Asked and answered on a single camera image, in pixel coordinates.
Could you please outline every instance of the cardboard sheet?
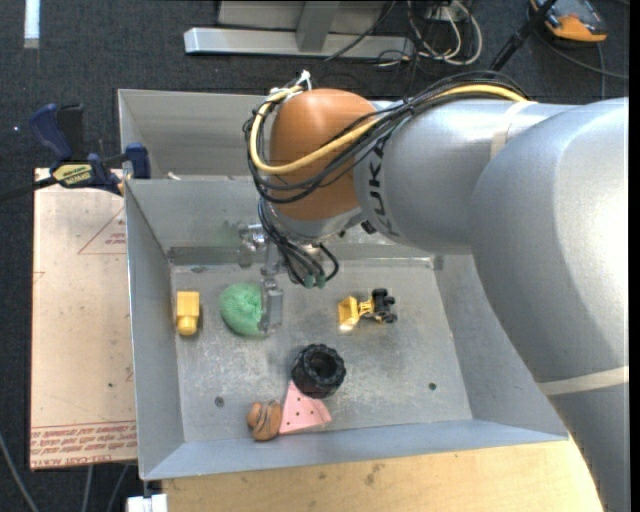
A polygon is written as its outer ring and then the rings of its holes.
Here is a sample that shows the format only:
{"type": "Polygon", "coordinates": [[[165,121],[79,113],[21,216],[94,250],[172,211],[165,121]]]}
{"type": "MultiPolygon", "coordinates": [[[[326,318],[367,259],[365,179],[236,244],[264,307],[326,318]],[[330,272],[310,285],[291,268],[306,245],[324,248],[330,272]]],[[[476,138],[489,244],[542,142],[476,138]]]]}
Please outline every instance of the cardboard sheet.
{"type": "Polygon", "coordinates": [[[31,469],[134,460],[124,201],[35,193],[31,469]]]}

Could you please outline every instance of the gray metal bin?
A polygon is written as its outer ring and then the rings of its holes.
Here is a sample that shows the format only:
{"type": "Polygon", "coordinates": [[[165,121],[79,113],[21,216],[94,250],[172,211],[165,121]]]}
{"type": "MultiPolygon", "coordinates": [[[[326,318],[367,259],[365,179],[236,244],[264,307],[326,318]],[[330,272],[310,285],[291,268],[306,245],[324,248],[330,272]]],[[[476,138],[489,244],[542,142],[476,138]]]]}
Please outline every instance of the gray metal bin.
{"type": "Polygon", "coordinates": [[[353,230],[323,290],[279,278],[284,325],[266,339],[227,329],[217,300],[242,269],[241,224],[257,223],[241,126],[253,96],[119,92],[123,147],[149,150],[153,179],[125,202],[139,468],[145,480],[306,466],[566,439],[486,301],[470,256],[442,260],[353,230]],[[171,172],[180,180],[166,179],[171,172]],[[349,295],[389,289],[398,322],[337,326],[349,295]],[[201,325],[176,333],[178,289],[201,294],[201,325]],[[253,401],[284,398],[296,354],[325,343],[347,378],[322,432],[253,441],[253,401]]]}

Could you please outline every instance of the yellow cable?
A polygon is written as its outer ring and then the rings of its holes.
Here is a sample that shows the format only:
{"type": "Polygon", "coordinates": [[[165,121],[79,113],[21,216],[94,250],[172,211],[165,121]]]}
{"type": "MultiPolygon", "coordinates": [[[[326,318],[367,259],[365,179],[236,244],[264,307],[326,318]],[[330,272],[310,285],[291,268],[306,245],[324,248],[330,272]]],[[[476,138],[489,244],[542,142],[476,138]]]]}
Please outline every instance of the yellow cable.
{"type": "MultiPolygon", "coordinates": [[[[277,103],[280,100],[284,99],[285,97],[289,96],[290,94],[293,94],[300,90],[302,90],[302,87],[299,85],[292,87],[291,89],[283,89],[281,91],[276,92],[272,96],[270,96],[267,99],[267,102],[277,103]]],[[[514,93],[509,89],[506,89],[499,85],[486,85],[486,84],[461,85],[458,87],[454,87],[448,91],[442,92],[437,96],[434,96],[433,99],[441,98],[443,96],[450,96],[452,94],[464,94],[464,93],[474,93],[474,92],[493,94],[495,96],[500,96],[502,98],[512,100],[512,101],[528,101],[523,96],[520,96],[519,94],[514,93]]],[[[312,153],[309,153],[308,155],[303,156],[302,158],[299,158],[298,160],[295,160],[285,165],[271,166],[271,165],[265,164],[262,160],[260,160],[260,156],[258,155],[258,150],[257,150],[258,131],[259,131],[260,125],[264,122],[264,114],[266,113],[268,108],[269,108],[268,103],[265,103],[262,105],[262,107],[260,107],[260,109],[258,109],[258,113],[256,114],[256,117],[251,126],[251,132],[249,137],[249,154],[251,156],[251,161],[253,162],[253,165],[255,165],[257,169],[267,174],[287,174],[287,173],[296,171],[306,165],[310,165],[316,160],[325,157],[332,151],[337,150],[341,146],[345,144],[349,144],[350,142],[353,142],[358,137],[360,137],[360,135],[364,134],[367,130],[369,130],[371,127],[375,126],[378,122],[384,119],[384,116],[379,117],[362,126],[359,126],[358,128],[354,128],[350,132],[344,134],[339,139],[336,139],[334,141],[331,141],[328,144],[325,144],[324,146],[316,149],[315,151],[313,151],[312,153]]]]}

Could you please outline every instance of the yellow clamp label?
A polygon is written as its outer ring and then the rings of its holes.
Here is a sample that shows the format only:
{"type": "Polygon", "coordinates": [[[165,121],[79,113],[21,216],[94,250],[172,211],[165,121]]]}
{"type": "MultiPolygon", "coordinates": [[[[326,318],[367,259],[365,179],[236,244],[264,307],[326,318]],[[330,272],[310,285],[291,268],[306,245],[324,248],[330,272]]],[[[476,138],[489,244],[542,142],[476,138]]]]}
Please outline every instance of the yellow clamp label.
{"type": "Polygon", "coordinates": [[[67,186],[91,178],[91,166],[87,164],[65,164],[53,171],[53,177],[67,186]]]}

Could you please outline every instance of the yellow block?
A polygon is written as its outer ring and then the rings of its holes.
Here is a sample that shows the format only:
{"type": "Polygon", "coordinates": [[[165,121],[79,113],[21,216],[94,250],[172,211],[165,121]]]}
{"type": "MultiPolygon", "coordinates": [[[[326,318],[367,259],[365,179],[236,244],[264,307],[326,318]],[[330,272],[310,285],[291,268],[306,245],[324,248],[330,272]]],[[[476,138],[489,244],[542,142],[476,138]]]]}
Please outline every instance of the yellow block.
{"type": "Polygon", "coordinates": [[[200,292],[178,291],[176,298],[176,325],[182,336],[192,336],[198,330],[200,292]]]}

